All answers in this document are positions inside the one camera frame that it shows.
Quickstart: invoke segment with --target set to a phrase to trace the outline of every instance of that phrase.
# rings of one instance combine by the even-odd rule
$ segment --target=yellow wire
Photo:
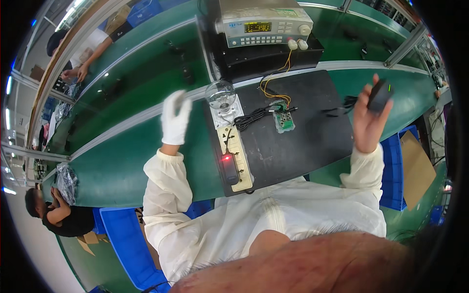
[[[291,63],[290,63],[290,56],[291,56],[291,54],[292,54],[292,50],[290,50],[290,54],[288,54],[288,59],[287,59],[287,61],[285,62],[285,65],[284,65],[283,67],[281,67],[281,68],[279,68],[279,69],[276,70],[276,71],[282,70],[282,69],[284,69],[284,68],[287,66],[287,64],[288,64],[288,69],[287,69],[283,74],[279,75],[279,77],[282,76],[282,75],[284,75],[285,73],[287,73],[287,72],[290,70],[290,66],[291,66]],[[271,76],[272,74],[274,74],[274,73],[275,73],[275,72],[272,72],[271,74],[269,74],[269,75],[267,76],[267,78],[270,77],[270,76]],[[264,92],[265,96],[268,97],[268,98],[281,98],[281,99],[284,99],[284,100],[287,102],[287,108],[288,108],[288,107],[290,106],[290,102],[291,102],[291,98],[290,98],[289,96],[287,96],[287,95],[272,95],[272,94],[269,94],[268,92],[265,91],[265,90],[267,89],[267,83],[269,83],[270,80],[271,80],[271,79],[268,79],[268,80],[265,82],[264,88],[262,88],[262,82],[261,82],[261,84],[260,84],[261,90]]]

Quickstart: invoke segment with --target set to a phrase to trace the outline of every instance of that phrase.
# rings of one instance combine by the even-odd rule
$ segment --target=black t-shirt
[[[47,213],[53,209],[49,208],[51,203],[46,204],[46,211],[42,217],[42,224],[46,226],[49,231],[56,235],[64,237],[82,236],[89,231],[93,230],[94,217],[93,208],[70,206],[70,215],[62,220],[62,226],[57,227],[49,222]]]

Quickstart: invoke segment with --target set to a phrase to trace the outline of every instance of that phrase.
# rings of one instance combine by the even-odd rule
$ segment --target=white protective suit
[[[158,251],[166,278],[176,282],[193,266],[248,256],[256,236],[268,229],[291,240],[356,230],[385,237],[379,209],[382,156],[381,145],[370,154],[354,148],[350,174],[340,175],[345,188],[300,177],[251,195],[217,198],[214,210],[191,220],[182,213],[192,203],[184,156],[158,150],[144,166],[147,239]]]

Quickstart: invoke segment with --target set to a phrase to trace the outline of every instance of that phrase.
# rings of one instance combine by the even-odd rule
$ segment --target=power strip
[[[228,138],[228,132],[231,126],[221,127],[217,129],[218,140],[220,141],[220,147],[223,153],[225,153],[227,146],[225,141]],[[236,126],[230,132],[230,139],[228,139],[228,150],[234,154],[236,165],[239,171],[239,182],[231,186],[231,189],[236,192],[240,190],[249,189],[252,187],[252,179],[249,172],[248,162],[244,155],[244,150],[241,145],[241,137]]]

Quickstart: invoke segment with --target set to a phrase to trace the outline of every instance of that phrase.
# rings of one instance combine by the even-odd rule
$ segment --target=white glove
[[[190,110],[192,110],[192,100],[184,99],[185,90],[178,90],[167,97],[163,104],[163,114],[161,115],[161,125],[163,127],[163,138],[165,144],[182,145],[186,135],[187,124],[189,122]],[[179,115],[176,116],[176,107],[182,101]]]

